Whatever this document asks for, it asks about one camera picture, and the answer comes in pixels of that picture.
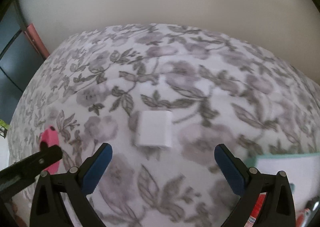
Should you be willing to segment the teal rimmed white tray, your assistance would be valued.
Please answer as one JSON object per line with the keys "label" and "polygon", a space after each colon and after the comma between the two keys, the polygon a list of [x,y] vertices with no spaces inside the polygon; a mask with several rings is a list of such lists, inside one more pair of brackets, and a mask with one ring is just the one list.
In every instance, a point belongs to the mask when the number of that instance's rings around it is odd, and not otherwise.
{"label": "teal rimmed white tray", "polygon": [[296,226],[308,226],[319,212],[319,153],[258,155],[245,161],[261,173],[285,171],[296,210]]}

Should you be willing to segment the dark blue cabinet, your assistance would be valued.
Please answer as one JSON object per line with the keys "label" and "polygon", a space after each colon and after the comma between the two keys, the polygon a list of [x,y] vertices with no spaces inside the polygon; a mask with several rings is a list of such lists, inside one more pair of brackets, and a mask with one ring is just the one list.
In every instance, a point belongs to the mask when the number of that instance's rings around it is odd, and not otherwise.
{"label": "dark blue cabinet", "polygon": [[27,31],[19,1],[13,0],[1,20],[1,120],[7,124],[43,62],[43,55]]}

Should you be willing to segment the white power adapter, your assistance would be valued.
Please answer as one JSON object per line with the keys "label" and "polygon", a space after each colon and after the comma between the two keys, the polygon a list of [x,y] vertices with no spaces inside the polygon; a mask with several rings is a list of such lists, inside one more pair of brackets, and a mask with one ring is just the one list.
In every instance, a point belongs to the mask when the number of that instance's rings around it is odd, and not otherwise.
{"label": "white power adapter", "polygon": [[142,111],[136,131],[137,146],[172,148],[172,117],[171,111]]}

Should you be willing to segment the floral grey white blanket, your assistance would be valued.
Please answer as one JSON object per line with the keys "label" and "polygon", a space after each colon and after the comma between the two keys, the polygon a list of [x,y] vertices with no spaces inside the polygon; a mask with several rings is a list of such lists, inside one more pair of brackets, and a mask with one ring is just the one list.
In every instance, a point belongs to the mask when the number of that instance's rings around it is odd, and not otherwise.
{"label": "floral grey white blanket", "polygon": [[[172,148],[139,147],[142,111],[171,111]],[[89,201],[107,226],[220,226],[237,201],[214,159],[319,151],[319,85],[271,52],[195,27],[129,24],[67,38],[26,87],[10,162],[53,126],[59,171],[103,142],[113,159]]]}

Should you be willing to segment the pink wooden pole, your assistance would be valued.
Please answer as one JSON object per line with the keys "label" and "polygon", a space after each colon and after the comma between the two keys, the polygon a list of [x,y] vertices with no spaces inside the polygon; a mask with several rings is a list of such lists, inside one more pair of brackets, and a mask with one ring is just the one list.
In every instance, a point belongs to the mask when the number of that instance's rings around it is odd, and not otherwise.
{"label": "pink wooden pole", "polygon": [[50,53],[32,23],[27,26],[25,35],[27,36],[28,40],[31,42],[37,53],[40,54],[44,60],[47,59]]}

